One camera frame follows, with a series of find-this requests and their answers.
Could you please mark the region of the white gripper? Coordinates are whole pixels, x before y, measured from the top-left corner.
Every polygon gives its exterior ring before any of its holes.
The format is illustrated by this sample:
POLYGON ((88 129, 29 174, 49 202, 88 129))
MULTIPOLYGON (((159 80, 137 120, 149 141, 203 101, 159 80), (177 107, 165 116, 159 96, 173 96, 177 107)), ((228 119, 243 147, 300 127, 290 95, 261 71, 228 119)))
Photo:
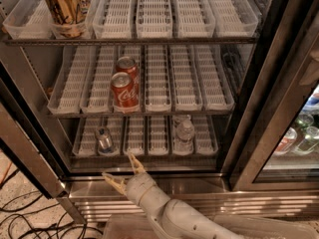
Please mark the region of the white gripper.
POLYGON ((121 176, 113 176, 105 172, 102 173, 102 176, 120 194, 127 195, 127 199, 140 207, 148 217, 158 217, 170 201, 170 197, 146 173, 144 166, 132 153, 129 154, 129 160, 135 175, 128 181, 128 184, 121 176))

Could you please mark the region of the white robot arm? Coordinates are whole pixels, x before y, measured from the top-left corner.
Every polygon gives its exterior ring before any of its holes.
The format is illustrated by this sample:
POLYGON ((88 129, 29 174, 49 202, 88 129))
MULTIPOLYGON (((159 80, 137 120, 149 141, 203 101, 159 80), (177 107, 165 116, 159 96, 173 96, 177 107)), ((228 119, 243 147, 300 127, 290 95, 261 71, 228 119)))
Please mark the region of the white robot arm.
POLYGON ((243 239, 184 201, 169 197, 131 153, 129 160, 134 172, 129 180, 105 172, 103 177, 145 213, 159 239, 243 239))

